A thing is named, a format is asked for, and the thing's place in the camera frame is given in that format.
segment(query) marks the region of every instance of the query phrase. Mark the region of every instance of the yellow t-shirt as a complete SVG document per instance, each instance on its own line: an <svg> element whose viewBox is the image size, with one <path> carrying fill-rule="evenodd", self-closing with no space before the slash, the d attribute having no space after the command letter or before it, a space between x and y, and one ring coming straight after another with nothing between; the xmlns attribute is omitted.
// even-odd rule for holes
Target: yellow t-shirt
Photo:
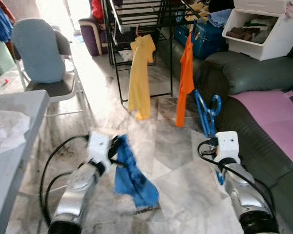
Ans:
<svg viewBox="0 0 293 234"><path fill-rule="evenodd" d="M133 60L130 72L128 111L136 110L136 119L151 117L150 90L147 77L147 63L153 62L155 45L151 35L137 37L130 44Z"/></svg>

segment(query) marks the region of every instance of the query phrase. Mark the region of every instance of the gray table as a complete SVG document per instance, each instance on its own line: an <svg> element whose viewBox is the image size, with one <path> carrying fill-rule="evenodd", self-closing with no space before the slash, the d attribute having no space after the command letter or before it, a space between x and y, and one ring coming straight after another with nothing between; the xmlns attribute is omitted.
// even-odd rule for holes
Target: gray table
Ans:
<svg viewBox="0 0 293 234"><path fill-rule="evenodd" d="M0 154L0 234L5 233L48 102L49 96L44 90L0 95L0 110L22 112L30 116L31 124L25 134L26 143Z"/></svg>

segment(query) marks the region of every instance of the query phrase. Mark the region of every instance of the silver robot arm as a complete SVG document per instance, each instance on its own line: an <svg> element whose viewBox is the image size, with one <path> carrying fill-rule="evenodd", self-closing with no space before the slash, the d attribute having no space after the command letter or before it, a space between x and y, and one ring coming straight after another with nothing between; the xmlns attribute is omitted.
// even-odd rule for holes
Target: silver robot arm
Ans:
<svg viewBox="0 0 293 234"><path fill-rule="evenodd" d="M87 163L71 176L68 186L55 211L49 234L79 234L90 198L102 173L94 164Z"/></svg>
<svg viewBox="0 0 293 234"><path fill-rule="evenodd" d="M240 164L237 132L218 132L216 138L206 141L206 144L212 150L200 152L201 143L198 153L201 158L216 165L218 180L231 197L244 233L278 234L278 224L273 210L263 197L264 193L259 192L254 177ZM204 157L213 154L212 159Z"/></svg>
<svg viewBox="0 0 293 234"><path fill-rule="evenodd" d="M125 166L111 159L120 142L117 137L92 132L88 145L89 162L70 175L67 188L52 218L48 234L80 234L87 215L89 201L99 178L108 173L111 163Z"/></svg>

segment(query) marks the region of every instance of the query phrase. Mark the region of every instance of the white storage box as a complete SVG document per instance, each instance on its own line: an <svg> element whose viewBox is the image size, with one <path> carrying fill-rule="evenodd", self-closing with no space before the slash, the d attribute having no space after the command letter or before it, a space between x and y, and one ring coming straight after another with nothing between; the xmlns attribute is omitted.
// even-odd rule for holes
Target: white storage box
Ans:
<svg viewBox="0 0 293 234"><path fill-rule="evenodd" d="M223 31L229 50L258 60L286 56L293 46L293 18L286 16L286 4L286 0L234 0L235 9L232 10ZM232 28L243 27L246 22L262 16L278 18L263 44L226 36Z"/></svg>

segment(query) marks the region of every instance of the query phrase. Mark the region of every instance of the blue towel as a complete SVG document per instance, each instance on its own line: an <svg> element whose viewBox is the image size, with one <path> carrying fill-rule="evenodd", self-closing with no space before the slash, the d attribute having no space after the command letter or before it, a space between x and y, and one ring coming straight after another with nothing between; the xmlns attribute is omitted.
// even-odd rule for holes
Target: blue towel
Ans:
<svg viewBox="0 0 293 234"><path fill-rule="evenodd" d="M227 23L230 13L231 9L210 13L208 16L209 22L216 28L220 28Z"/></svg>
<svg viewBox="0 0 293 234"><path fill-rule="evenodd" d="M117 160L127 164L127 167L116 168L115 192L133 197L136 208L153 208L159 206L159 193L156 187L141 173L127 141L127 136L119 138L122 141L118 149Z"/></svg>

